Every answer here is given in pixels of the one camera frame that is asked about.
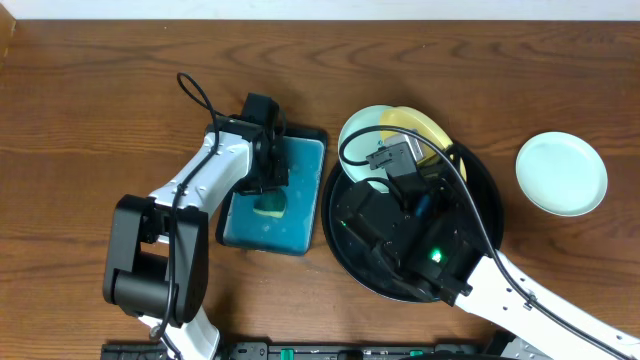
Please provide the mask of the green scouring sponge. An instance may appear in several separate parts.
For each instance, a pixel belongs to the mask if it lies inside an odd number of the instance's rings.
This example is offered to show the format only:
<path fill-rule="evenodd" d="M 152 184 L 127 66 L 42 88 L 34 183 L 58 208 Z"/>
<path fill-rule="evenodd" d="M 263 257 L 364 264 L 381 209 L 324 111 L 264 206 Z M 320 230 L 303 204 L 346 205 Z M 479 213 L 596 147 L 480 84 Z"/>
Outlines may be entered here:
<path fill-rule="evenodd" d="M 253 212 L 272 218 L 282 218 L 286 212 L 287 197 L 282 189 L 259 195 L 253 205 Z"/>

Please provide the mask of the mint plate with scribble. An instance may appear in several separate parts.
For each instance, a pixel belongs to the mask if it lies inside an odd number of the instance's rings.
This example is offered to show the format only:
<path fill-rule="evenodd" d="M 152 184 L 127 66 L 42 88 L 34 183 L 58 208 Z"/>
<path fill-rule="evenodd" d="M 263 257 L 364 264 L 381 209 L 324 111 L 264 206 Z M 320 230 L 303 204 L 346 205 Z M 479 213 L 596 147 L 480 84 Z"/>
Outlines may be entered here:
<path fill-rule="evenodd" d="M 390 106 L 373 105 L 354 113 L 342 128 L 338 145 L 341 145 L 348 136 L 361 128 L 379 125 L 380 116 L 387 109 L 390 109 Z M 376 152 L 382 144 L 380 132 L 362 134 L 346 146 L 344 155 L 350 160 L 362 161 L 365 160 L 368 155 Z M 365 166 L 352 166 L 346 164 L 343 160 L 340 161 L 340 164 L 346 175 L 354 183 L 369 177 L 387 179 L 386 171 L 383 168 L 371 170 L 369 164 Z"/>

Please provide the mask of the yellow plate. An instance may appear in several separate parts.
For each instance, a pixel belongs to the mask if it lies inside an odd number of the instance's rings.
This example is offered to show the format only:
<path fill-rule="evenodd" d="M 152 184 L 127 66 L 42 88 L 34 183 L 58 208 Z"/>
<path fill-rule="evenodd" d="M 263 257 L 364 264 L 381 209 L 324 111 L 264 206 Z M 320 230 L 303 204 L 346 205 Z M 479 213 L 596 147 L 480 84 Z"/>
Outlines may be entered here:
<path fill-rule="evenodd" d="M 453 145 L 451 138 L 439 125 L 424 113 L 410 107 L 398 106 L 383 111 L 380 116 L 379 124 L 398 126 L 417 132 L 437 145 L 442 151 L 448 150 Z M 386 145 L 386 143 L 391 141 L 390 138 L 396 135 L 404 136 L 395 132 L 382 131 L 381 139 Z M 439 160 L 436 153 L 426 145 L 420 144 L 420 146 L 423 150 L 424 156 L 417 162 L 417 164 L 419 166 L 435 165 Z M 466 167 L 462 160 L 460 160 L 459 170 L 463 179 L 466 181 Z"/>

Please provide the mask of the mint plate with blue streak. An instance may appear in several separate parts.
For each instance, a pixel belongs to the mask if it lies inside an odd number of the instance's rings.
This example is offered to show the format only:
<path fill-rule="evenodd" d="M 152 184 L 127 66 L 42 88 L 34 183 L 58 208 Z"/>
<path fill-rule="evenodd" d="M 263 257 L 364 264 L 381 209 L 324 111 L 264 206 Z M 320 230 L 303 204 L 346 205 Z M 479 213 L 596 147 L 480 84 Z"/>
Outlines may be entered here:
<path fill-rule="evenodd" d="M 515 174 L 529 201 L 562 217 L 593 211 L 608 188 L 606 166 L 597 151 L 565 132 L 544 132 L 527 140 L 517 154 Z"/>

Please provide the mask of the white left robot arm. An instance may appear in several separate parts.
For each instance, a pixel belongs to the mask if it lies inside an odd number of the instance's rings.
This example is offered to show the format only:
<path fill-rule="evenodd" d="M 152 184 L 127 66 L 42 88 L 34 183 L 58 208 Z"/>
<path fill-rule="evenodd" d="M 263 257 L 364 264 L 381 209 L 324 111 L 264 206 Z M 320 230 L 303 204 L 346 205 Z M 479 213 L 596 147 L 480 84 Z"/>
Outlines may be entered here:
<path fill-rule="evenodd" d="M 209 222 L 232 192 L 258 195 L 287 184 L 285 133 L 273 120 L 218 119 L 170 181 L 116 204 L 103 297 L 147 325 L 168 357 L 215 357 L 220 333 L 202 307 Z"/>

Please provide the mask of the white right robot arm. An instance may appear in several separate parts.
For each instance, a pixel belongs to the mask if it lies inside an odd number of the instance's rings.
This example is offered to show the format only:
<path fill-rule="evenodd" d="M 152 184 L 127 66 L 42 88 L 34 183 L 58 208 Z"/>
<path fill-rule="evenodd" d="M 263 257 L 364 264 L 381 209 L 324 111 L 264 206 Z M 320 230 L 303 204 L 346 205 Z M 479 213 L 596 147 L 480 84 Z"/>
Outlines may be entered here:
<path fill-rule="evenodd" d="M 352 181 L 337 165 L 325 188 L 322 219 L 330 248 L 343 268 L 361 285 L 393 300 L 418 303 L 420 300 L 405 290 L 395 288 L 387 275 L 376 275 L 374 266 L 363 259 L 364 246 L 334 218 L 338 199 L 351 187 Z M 499 259 L 514 282 L 527 295 L 535 295 L 551 311 L 621 353 L 623 359 L 639 357 L 639 340 L 621 332 L 552 293 L 518 269 L 503 254 Z M 537 359 L 611 359 L 613 356 L 580 339 L 526 305 L 526 299 L 507 282 L 493 259 L 483 257 L 470 273 L 469 295 L 459 295 L 454 305 L 467 313 L 482 317 L 520 337 L 536 350 Z"/>

